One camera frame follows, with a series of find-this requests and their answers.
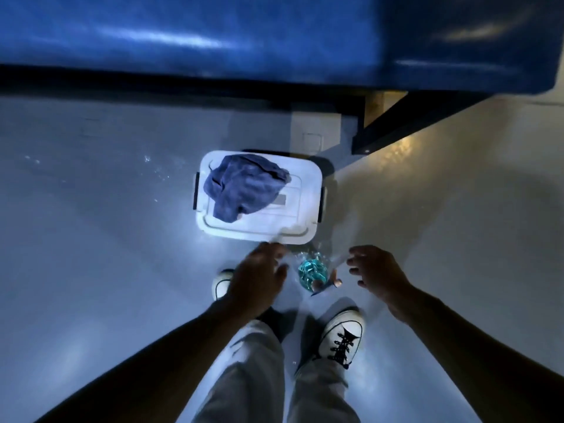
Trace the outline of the person's left hand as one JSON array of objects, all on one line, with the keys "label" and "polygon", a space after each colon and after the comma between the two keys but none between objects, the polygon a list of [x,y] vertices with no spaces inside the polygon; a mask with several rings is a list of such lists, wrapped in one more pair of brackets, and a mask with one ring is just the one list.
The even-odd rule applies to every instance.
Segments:
[{"label": "person's left hand", "polygon": [[224,298],[234,315],[247,323],[267,311],[282,290],[274,272],[287,253],[278,242],[261,242],[236,267]]}]

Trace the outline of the person's right hand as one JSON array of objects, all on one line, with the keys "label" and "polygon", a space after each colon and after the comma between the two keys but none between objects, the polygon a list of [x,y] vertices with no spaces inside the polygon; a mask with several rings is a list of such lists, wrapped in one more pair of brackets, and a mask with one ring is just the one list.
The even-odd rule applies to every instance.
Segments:
[{"label": "person's right hand", "polygon": [[413,284],[391,252],[373,245],[363,246],[370,246],[370,285],[366,290],[381,300],[397,320],[406,323],[405,306],[413,296]]}]

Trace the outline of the person's left forearm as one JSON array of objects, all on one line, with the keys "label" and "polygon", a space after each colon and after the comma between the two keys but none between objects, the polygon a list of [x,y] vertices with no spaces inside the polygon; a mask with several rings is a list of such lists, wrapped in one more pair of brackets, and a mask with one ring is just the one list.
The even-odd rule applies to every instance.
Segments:
[{"label": "person's left forearm", "polygon": [[176,423],[220,352],[266,309],[265,304],[219,299],[35,423]]}]

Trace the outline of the person's right forearm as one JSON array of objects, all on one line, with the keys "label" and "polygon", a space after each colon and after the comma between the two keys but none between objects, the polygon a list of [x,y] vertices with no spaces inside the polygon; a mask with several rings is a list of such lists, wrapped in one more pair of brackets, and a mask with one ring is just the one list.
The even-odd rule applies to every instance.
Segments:
[{"label": "person's right forearm", "polygon": [[441,300],[402,285],[382,297],[483,423],[564,423],[564,376],[497,341]]}]

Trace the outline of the clear spray bottle teal liquid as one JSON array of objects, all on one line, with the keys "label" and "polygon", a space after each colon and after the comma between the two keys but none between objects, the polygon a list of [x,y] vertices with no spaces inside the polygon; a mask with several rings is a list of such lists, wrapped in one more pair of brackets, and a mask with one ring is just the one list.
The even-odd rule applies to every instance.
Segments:
[{"label": "clear spray bottle teal liquid", "polygon": [[340,288],[342,280],[337,273],[337,260],[318,250],[301,251],[294,255],[298,282],[312,296],[330,288]]}]

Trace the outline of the white sneaker black laces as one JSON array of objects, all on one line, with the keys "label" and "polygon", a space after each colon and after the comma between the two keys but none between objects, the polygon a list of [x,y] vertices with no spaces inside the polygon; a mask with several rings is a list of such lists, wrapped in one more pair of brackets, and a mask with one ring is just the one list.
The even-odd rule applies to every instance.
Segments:
[{"label": "white sneaker black laces", "polygon": [[350,307],[328,321],[311,360],[325,359],[348,370],[362,341],[365,321],[358,308]]},{"label": "white sneaker black laces", "polygon": [[233,275],[234,270],[227,269],[220,271],[220,273],[214,278],[212,284],[212,295],[214,301],[217,301],[226,295]]}]

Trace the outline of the white plastic storage box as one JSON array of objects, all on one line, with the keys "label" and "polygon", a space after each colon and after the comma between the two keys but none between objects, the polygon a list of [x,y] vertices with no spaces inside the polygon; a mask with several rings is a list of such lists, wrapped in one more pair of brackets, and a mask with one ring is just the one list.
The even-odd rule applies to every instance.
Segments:
[{"label": "white plastic storage box", "polygon": [[318,228],[318,212],[323,176],[319,166],[307,159],[257,153],[289,171],[291,182],[280,191],[276,200],[253,214],[239,215],[233,223],[213,216],[214,201],[204,192],[204,183],[228,155],[250,152],[213,150],[202,157],[196,224],[201,231],[217,237],[244,241],[278,241],[287,245],[310,242]]}]

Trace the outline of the blue cloth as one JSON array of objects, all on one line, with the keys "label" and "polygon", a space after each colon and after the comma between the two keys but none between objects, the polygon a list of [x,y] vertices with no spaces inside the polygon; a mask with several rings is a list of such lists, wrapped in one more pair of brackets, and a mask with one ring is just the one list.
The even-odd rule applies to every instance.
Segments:
[{"label": "blue cloth", "polygon": [[214,201],[213,216],[225,223],[239,215],[256,213],[272,204],[291,182],[289,171],[267,158],[240,153],[225,156],[204,183],[204,192]]}]

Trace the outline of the grey trousers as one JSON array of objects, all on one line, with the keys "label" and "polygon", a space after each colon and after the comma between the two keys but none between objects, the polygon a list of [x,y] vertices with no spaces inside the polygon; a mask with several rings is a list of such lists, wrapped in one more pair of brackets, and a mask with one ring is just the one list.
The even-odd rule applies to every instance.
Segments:
[{"label": "grey trousers", "polygon": [[[229,364],[215,381],[192,423],[282,423],[284,353],[273,330],[253,320],[227,349]],[[360,423],[345,399],[346,371],[307,361],[296,373],[287,423]]]}]

